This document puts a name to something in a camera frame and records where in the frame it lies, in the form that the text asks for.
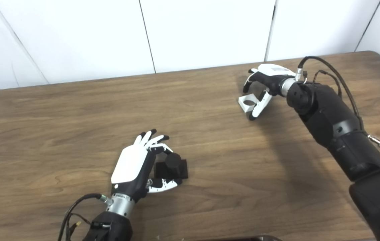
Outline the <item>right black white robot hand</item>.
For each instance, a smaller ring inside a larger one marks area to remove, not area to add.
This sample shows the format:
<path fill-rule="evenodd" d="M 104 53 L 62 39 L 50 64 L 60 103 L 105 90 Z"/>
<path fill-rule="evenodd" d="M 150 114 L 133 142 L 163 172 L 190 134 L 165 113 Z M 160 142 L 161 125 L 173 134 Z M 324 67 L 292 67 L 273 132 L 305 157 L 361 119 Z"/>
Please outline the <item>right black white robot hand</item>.
<path fill-rule="evenodd" d="M 296 73 L 276 64 L 260 64 L 258 68 L 250 69 L 249 73 L 250 76 L 243 86 L 243 93 L 248 93 L 253 82 L 259 82 L 266 87 L 260 97 L 253 100 L 254 106 L 248 116 L 250 121 L 260 116 L 272 97 L 277 95 L 286 97 L 291 85 L 297 82 Z"/>

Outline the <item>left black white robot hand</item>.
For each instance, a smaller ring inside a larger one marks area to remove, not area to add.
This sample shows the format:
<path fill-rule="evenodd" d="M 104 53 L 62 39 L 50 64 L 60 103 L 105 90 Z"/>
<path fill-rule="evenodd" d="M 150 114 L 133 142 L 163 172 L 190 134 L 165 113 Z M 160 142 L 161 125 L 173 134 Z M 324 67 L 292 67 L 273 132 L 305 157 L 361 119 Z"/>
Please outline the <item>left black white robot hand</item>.
<path fill-rule="evenodd" d="M 126 195 L 135 203 L 148 193 L 158 193 L 178 187 L 180 178 L 150 178 L 158 154 L 173 154 L 173 150 L 163 143 L 170 139 L 167 135 L 153 137 L 156 129 L 139 134 L 132 145 L 121 151 L 111 176 L 111 195 Z"/>

